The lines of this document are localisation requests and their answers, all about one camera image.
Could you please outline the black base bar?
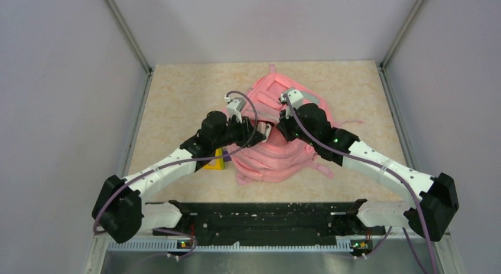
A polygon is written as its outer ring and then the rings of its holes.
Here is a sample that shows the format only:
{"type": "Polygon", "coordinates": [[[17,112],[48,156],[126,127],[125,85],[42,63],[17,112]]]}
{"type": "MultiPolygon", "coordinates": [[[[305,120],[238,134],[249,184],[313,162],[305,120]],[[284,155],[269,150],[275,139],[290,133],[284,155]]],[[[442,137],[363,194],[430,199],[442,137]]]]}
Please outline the black base bar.
{"type": "Polygon", "coordinates": [[[174,231],[199,246],[333,246],[338,237],[384,235],[355,215],[363,200],[333,203],[187,203],[171,200],[182,214],[174,231]]]}

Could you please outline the metal frame rail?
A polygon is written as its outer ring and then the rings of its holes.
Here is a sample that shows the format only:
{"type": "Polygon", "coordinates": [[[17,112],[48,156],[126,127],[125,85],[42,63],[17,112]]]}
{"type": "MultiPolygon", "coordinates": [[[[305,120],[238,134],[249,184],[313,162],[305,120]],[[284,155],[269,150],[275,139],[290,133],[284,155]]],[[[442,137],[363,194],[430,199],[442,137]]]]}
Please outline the metal frame rail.
{"type": "Polygon", "coordinates": [[[134,155],[134,149],[136,145],[136,140],[138,137],[138,132],[140,129],[142,116],[144,114],[145,105],[147,102],[149,90],[151,87],[152,76],[154,73],[153,67],[147,62],[146,56],[144,55],[139,43],[137,42],[132,30],[130,29],[124,15],[122,14],[119,5],[115,0],[103,0],[106,4],[111,17],[115,21],[118,30],[123,36],[125,42],[127,43],[130,52],[135,57],[144,75],[144,83],[140,86],[139,96],[135,98],[136,108],[133,111],[133,126],[130,130],[128,141],[125,147],[125,155],[120,165],[119,175],[128,175],[132,163],[132,158],[134,155]]]}
{"type": "Polygon", "coordinates": [[[378,64],[378,74],[382,83],[383,91],[385,93],[392,120],[396,128],[396,133],[402,148],[405,163],[410,168],[415,168],[417,166],[417,163],[412,149],[411,140],[409,139],[408,131],[406,129],[405,119],[400,110],[399,103],[395,95],[395,90],[389,78],[389,68],[428,1],[429,0],[415,0],[396,37],[393,39],[388,52],[384,56],[384,59],[378,64]]]}

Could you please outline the yellow triangle ruler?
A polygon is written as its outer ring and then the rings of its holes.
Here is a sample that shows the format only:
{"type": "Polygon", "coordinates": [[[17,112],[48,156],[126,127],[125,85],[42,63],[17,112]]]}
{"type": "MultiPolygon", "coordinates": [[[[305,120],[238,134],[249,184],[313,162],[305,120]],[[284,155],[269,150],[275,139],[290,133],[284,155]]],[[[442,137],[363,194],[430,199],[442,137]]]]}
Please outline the yellow triangle ruler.
{"type": "Polygon", "coordinates": [[[222,171],[225,169],[224,150],[222,148],[216,149],[214,159],[206,164],[204,169],[222,171]]]}

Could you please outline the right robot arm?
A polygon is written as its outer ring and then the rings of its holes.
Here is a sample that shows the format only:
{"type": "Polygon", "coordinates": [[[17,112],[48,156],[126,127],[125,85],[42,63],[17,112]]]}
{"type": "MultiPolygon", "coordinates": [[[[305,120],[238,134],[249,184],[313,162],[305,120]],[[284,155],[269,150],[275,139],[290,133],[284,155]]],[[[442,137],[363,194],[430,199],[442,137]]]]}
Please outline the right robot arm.
{"type": "Polygon", "coordinates": [[[401,201],[362,200],[356,217],[365,227],[403,227],[438,242],[458,211],[454,179],[406,167],[382,155],[357,135],[336,128],[315,103],[279,113],[278,130],[288,141],[301,140],[322,159],[358,171],[401,197],[401,201]]]}

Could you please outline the metal frame rail left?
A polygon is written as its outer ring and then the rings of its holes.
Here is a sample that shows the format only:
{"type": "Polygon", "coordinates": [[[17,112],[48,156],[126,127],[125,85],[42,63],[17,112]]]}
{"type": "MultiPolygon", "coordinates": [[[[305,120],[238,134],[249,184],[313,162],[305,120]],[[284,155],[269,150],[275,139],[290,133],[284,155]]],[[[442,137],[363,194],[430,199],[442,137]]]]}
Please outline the metal frame rail left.
{"type": "Polygon", "coordinates": [[[119,5],[115,0],[103,0],[106,4],[111,17],[115,21],[118,30],[123,36],[125,42],[127,43],[130,52],[135,57],[144,75],[144,83],[140,86],[139,96],[135,98],[136,108],[133,111],[133,126],[130,130],[128,141],[125,147],[125,155],[120,165],[119,175],[128,175],[132,163],[132,158],[134,155],[134,149],[136,145],[136,140],[138,137],[138,132],[140,129],[142,116],[144,114],[145,105],[147,102],[149,90],[151,87],[152,76],[154,73],[153,67],[147,62],[146,56],[144,55],[139,43],[137,42],[132,30],[130,29],[124,15],[122,14],[119,5]]]}

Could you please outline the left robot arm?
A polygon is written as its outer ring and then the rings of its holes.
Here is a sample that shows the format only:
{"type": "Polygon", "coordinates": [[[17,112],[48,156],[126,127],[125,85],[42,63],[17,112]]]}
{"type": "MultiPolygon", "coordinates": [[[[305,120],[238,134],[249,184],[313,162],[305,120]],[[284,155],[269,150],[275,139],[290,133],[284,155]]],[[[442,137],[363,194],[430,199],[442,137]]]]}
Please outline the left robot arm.
{"type": "Polygon", "coordinates": [[[160,162],[124,178],[113,175],[105,180],[92,211],[94,233],[107,233],[124,243],[144,230],[175,227],[180,209],[170,203],[150,204],[150,199],[216,159],[217,149],[233,144],[238,149],[253,147],[267,140],[271,128],[245,116],[209,112],[196,134],[160,162]]]}

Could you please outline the purple cube block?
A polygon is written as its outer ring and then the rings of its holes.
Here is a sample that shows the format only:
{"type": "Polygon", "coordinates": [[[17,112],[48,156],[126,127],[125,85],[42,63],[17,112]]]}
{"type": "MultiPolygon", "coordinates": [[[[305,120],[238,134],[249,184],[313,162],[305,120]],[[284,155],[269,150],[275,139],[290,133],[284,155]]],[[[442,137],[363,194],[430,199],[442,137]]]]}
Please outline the purple cube block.
{"type": "Polygon", "coordinates": [[[231,156],[229,155],[228,151],[223,151],[222,156],[223,156],[223,158],[222,158],[223,162],[231,162],[232,161],[231,156]]]}

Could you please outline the pink backpack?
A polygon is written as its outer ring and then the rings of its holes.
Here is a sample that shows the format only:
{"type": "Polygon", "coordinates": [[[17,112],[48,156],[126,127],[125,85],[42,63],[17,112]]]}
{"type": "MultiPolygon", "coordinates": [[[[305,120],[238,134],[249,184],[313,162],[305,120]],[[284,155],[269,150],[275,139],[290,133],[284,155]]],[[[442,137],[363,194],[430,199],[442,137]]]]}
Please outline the pink backpack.
{"type": "Polygon", "coordinates": [[[238,184],[245,185],[252,181],[281,182],[304,168],[320,171],[327,178],[333,178],[334,173],[329,167],[316,163],[317,153],[311,145],[299,139],[287,141],[277,128],[279,113],[286,108],[279,101],[279,97],[290,88],[295,88],[304,95],[305,105],[315,103],[323,109],[332,126],[339,127],[344,124],[334,121],[327,102],[317,93],[277,73],[275,66],[271,64],[269,73],[246,92],[252,103],[247,103],[242,110],[242,117],[248,117],[251,122],[274,124],[268,140],[243,150],[235,144],[226,148],[233,154],[231,159],[238,171],[238,184]]]}

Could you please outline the metal frame rail right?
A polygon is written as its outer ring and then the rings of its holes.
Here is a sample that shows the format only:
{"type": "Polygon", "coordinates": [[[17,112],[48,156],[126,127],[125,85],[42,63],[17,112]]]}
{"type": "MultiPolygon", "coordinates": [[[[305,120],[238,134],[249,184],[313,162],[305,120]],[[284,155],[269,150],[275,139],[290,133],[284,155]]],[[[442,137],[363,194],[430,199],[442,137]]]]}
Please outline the metal frame rail right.
{"type": "Polygon", "coordinates": [[[409,139],[408,131],[406,129],[405,119],[400,110],[399,103],[395,95],[395,90],[389,78],[389,68],[428,1],[429,0],[415,0],[396,37],[393,39],[388,52],[384,56],[384,59],[378,64],[378,74],[382,83],[383,91],[385,93],[392,120],[396,128],[396,133],[402,148],[405,163],[410,168],[415,168],[417,166],[417,163],[412,149],[411,140],[409,139]]]}

